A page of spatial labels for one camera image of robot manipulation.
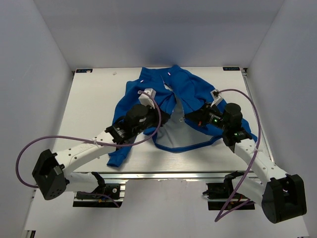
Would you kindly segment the blue fleece jacket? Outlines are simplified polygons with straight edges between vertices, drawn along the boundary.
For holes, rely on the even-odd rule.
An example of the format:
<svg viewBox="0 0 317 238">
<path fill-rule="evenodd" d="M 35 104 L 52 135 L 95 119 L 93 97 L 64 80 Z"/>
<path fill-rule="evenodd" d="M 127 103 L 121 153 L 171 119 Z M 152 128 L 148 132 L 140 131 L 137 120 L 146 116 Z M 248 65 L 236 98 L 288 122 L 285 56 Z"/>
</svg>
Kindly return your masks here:
<svg viewBox="0 0 317 238">
<path fill-rule="evenodd" d="M 138 91 L 150 88 L 156 91 L 155 101 L 160 109 L 170 115 L 168 122 L 152 137 L 158 149 L 181 153 L 210 146 L 222 138 L 222 130 L 210 124 L 198 126 L 187 119 L 180 121 L 185 114 L 213 102 L 211 93 L 215 87 L 177 65 L 142 68 L 137 80 L 126 83 L 125 94 L 115 107 L 113 120 L 126 115 L 140 102 Z"/>
</svg>

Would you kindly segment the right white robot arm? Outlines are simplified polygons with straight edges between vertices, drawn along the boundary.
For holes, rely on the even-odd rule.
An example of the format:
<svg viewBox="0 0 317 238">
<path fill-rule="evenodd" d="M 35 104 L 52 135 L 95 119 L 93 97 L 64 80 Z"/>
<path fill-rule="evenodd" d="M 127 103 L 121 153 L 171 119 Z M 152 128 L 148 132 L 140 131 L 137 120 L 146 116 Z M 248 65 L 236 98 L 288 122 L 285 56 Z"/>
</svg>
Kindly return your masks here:
<svg viewBox="0 0 317 238">
<path fill-rule="evenodd" d="M 198 126 L 213 125 L 222 130 L 224 144 L 240 157 L 260 179 L 249 179 L 243 172 L 225 177 L 224 193 L 231 198 L 246 196 L 261 206 L 267 219 L 276 224 L 307 212 L 305 187 L 302 178 L 290 175 L 279 168 L 268 156 L 255 147 L 255 142 L 242 125 L 241 108 L 229 103 L 220 112 L 216 105 L 204 104 L 199 110 L 188 113 L 185 119 Z"/>
</svg>

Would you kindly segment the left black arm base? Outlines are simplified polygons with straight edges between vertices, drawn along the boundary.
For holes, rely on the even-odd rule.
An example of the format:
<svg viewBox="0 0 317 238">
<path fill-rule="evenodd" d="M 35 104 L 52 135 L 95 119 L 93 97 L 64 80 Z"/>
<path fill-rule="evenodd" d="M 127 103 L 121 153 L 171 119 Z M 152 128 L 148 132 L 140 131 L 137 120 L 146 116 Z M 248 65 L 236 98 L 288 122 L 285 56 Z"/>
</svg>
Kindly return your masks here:
<svg viewBox="0 0 317 238">
<path fill-rule="evenodd" d="M 92 192 L 75 193 L 73 207 L 120 208 L 121 184 L 106 183 L 97 172 L 92 172 L 92 176 L 97 180 L 98 186 Z"/>
</svg>

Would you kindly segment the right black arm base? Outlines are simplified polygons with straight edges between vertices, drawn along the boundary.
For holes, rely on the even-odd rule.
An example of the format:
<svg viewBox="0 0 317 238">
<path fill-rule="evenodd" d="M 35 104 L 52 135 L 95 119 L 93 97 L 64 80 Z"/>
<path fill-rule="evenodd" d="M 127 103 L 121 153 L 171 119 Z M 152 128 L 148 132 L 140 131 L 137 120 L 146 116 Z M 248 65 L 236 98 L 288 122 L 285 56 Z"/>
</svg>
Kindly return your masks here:
<svg viewBox="0 0 317 238">
<path fill-rule="evenodd" d="M 242 176 L 244 172 L 235 171 L 230 174 L 218 172 L 200 173 L 200 178 L 205 179 L 206 182 L 206 190 L 202 192 L 202 196 L 208 201 L 208 210 L 220 211 L 222 206 L 225 204 L 225 201 L 229 198 L 233 188 L 229 188 L 230 185 L 225 181 L 225 179 L 228 175 L 230 177 L 231 174 L 240 178 L 239 176 Z M 246 196 L 236 193 L 225 208 L 225 211 L 236 208 L 238 205 L 247 201 L 247 199 L 248 198 Z M 248 204 L 238 208 L 238 210 L 255 210 L 255 205 L 252 201 L 250 201 Z"/>
</svg>

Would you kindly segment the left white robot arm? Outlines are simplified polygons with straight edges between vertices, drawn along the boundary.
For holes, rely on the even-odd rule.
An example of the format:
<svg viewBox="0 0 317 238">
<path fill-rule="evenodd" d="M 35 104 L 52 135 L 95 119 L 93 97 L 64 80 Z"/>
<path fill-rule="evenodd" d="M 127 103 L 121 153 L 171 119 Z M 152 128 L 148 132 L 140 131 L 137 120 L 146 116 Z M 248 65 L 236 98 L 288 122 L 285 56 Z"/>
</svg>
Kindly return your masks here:
<svg viewBox="0 0 317 238">
<path fill-rule="evenodd" d="M 152 127 L 161 127 L 170 119 L 168 113 L 136 104 L 126 115 L 97 135 L 92 143 L 52 152 L 43 151 L 32 171 L 45 200 L 52 200 L 65 191 L 86 192 L 94 198 L 104 194 L 105 181 L 97 172 L 78 173 L 82 165 L 133 143 L 137 135 Z"/>
</svg>

